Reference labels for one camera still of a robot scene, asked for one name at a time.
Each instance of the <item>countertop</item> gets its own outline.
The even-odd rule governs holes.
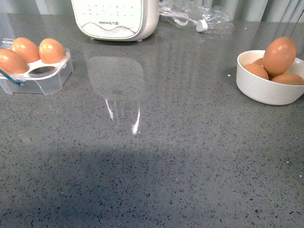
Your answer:
[[[53,95],[0,90],[0,227],[303,227],[304,97],[266,105],[236,85],[237,56],[276,37],[304,59],[303,24],[160,21],[110,42],[71,16],[9,18],[62,43],[74,72]]]

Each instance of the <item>egg carton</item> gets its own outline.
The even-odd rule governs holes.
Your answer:
[[[15,84],[0,74],[0,86],[7,94],[12,93],[32,93],[50,95],[62,89],[62,85],[74,71],[71,54],[65,48],[66,56],[55,64],[45,64],[40,60],[28,63],[29,70],[23,74],[11,74],[10,77],[22,85]],[[39,73],[39,69],[54,67],[44,73]]]

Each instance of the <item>white bowl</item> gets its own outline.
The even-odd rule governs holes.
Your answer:
[[[267,105],[287,105],[304,94],[304,85],[285,85],[258,77],[243,66],[262,58],[264,50],[252,50],[241,53],[237,57],[237,86],[240,91],[253,100]],[[295,58],[287,71],[304,78],[304,61]]]

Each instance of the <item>egg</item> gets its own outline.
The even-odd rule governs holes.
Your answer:
[[[263,67],[263,58],[259,58],[257,59],[256,61],[253,62],[254,64],[258,64],[260,65],[261,67]]]
[[[268,73],[264,70],[264,68],[262,68],[260,65],[258,64],[247,64],[244,66],[244,68],[249,71],[250,73],[258,76],[258,77],[261,77],[261,78],[264,78],[264,79],[269,79],[268,78]]]
[[[272,79],[273,82],[288,84],[288,85],[304,85],[304,79],[297,74],[282,74]]]
[[[7,74],[23,74],[29,70],[25,59],[10,49],[0,49],[0,68]]]
[[[296,56],[296,44],[288,37],[274,40],[263,56],[263,66],[272,76],[285,73],[293,64]]]
[[[21,55],[27,63],[36,62],[40,59],[37,45],[27,38],[17,38],[11,46],[11,50]]]
[[[57,40],[47,38],[39,45],[39,55],[43,63],[53,64],[59,63],[67,53]]]

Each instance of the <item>clear plastic bag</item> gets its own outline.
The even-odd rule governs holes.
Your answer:
[[[205,8],[189,0],[161,1],[160,19],[176,27],[199,33],[225,35],[235,30],[223,7]]]

